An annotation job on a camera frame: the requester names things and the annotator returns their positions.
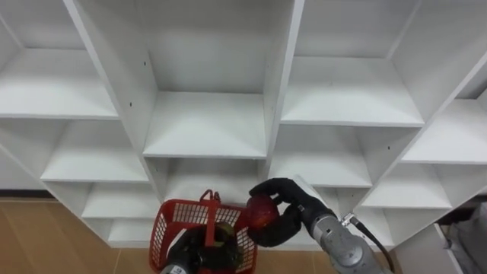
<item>plastic basket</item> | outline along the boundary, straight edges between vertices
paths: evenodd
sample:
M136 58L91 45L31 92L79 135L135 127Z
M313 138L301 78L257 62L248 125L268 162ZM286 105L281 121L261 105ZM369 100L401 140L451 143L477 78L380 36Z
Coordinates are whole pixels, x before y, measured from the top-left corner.
M177 234L184 228L207 225L205 245L213 245L215 223L226 221L237 232L237 243L244 249L243 262L236 271L219 271L218 274L252 274L256 265L257 248L247 236L247 220L244 209L236 206L222 205L218 192L211 190L201 196L200 200L188 201L172 199L160 208L152 229L149 263L157 274L162 271L166 260L167 249ZM212 273L201 270L199 273Z

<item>wooden floor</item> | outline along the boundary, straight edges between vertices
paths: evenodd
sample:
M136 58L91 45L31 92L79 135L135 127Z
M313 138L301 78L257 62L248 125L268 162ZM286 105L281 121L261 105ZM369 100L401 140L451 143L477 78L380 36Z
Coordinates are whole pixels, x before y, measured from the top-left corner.
M57 202L0 200L0 239L1 274L151 273L147 250L109 248ZM261 251L256 273L336 272L323 252Z

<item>metal robot arm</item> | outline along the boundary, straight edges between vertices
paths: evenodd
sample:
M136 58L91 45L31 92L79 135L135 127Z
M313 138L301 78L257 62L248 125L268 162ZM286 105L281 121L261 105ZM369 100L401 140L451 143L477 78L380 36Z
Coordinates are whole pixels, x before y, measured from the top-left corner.
M392 260L374 235L353 215L347 216L346 221L341 223L326 201L299 176L294 180L272 178L250 191L251 196L261 194L276 196L274 201L288 203L288 209L297 209L298 213L287 209L275 223L268 224L260 231L249 230L249 237L258 245L274 247L283 244L301 230L302 223L323 251L329 254L333 267L340 274L391 274L394 271ZM347 229L349 223L377 242L387 254L392 272L381 267L363 238Z
M375 259L367 242L353 235L334 215L319 217L312 225L314 240L329 254L334 269L341 274L391 274Z

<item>shelf board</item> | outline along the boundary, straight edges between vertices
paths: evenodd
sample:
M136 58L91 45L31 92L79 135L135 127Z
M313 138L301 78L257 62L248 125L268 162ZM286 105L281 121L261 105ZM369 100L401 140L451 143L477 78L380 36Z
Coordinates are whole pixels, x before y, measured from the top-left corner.
M263 96L160 92L144 155L263 159Z
M409 92L385 59L294 57L281 123L420 127Z
M281 126L269 177L296 175L313 186L372 186L351 127Z
M95 183L81 217L154 220L160 206L161 203L148 184L111 186Z
M148 183L119 121L70 122L41 180Z
M118 119L85 50L24 49L0 73L0 118Z
M451 209L450 200L434 168L424 164L398 164L361 206Z
M487 164L487 113L476 100L454 100L401 161Z
M256 162L228 159L173 159L165 200L199 200L206 190L218 191L226 204L245 205L258 184Z
M149 248L154 220L114 220L108 237L112 248Z

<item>black cable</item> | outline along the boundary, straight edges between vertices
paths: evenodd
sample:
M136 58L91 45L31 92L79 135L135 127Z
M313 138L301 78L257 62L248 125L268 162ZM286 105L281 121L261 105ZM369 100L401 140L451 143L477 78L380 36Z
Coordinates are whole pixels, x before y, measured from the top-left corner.
M380 241L356 217L352 217L350 219L350 223L352 223L361 233L363 233L365 236L371 239L371 241L373 241L374 244L376 244L377 247L379 247L380 251L382 251L382 253L386 257L387 263L389 264L390 271L394 273L394 271L396 270L394 268L393 259L390 257L389 252L387 252L387 250L380 243Z

